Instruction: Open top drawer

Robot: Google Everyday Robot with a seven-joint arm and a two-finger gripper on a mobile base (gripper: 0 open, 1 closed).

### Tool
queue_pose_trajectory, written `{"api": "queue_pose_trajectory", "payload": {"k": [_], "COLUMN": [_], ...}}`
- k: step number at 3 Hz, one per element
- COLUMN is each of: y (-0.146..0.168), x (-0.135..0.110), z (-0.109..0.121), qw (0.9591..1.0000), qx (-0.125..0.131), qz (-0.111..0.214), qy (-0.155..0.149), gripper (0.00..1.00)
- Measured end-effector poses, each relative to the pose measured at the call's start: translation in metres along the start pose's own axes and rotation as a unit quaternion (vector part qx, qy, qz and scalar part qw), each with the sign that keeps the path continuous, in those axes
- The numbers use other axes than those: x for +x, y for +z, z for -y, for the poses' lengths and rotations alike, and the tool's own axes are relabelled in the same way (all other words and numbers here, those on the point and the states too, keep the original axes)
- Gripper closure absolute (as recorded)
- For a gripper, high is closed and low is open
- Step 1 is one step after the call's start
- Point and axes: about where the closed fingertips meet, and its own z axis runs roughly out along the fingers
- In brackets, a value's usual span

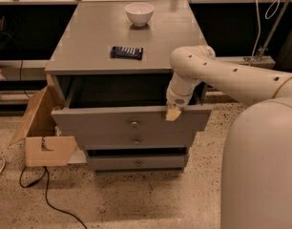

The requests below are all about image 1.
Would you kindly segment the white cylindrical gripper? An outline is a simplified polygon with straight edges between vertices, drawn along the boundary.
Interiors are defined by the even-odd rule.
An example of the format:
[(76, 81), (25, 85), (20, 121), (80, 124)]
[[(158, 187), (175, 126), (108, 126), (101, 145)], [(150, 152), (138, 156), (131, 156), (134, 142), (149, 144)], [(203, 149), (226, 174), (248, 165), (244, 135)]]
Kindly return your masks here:
[(200, 83), (198, 79), (184, 77), (173, 73), (172, 79), (168, 85), (167, 98), (167, 121), (176, 121), (181, 115), (181, 109), (189, 104), (195, 87)]

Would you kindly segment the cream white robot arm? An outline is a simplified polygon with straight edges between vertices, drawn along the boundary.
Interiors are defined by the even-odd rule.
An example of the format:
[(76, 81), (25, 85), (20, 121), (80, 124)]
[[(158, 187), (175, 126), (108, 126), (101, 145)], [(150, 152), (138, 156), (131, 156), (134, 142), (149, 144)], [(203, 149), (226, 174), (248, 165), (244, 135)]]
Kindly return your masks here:
[(247, 106), (224, 143), (220, 229), (292, 229), (292, 73), (218, 61), (209, 46), (177, 48), (170, 65), (167, 120), (201, 82)]

